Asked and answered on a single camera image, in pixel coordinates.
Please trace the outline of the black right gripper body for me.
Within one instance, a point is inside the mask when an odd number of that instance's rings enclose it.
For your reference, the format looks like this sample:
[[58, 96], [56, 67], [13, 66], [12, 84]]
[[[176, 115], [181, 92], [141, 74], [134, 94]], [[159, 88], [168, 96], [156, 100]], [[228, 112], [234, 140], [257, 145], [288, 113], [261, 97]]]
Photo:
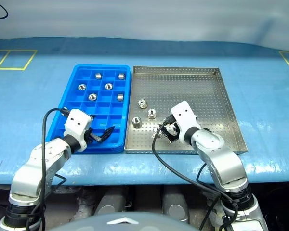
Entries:
[[177, 123], [167, 125], [168, 140], [173, 143], [179, 139], [180, 129]]

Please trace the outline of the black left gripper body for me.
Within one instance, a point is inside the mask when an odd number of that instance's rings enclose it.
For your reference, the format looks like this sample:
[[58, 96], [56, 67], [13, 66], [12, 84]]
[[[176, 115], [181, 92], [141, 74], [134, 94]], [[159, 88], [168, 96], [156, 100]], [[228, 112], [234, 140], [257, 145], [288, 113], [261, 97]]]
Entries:
[[100, 137], [93, 134], [93, 129], [89, 128], [86, 132], [85, 132], [85, 141], [87, 144], [90, 144], [94, 141], [96, 142], [100, 142]]

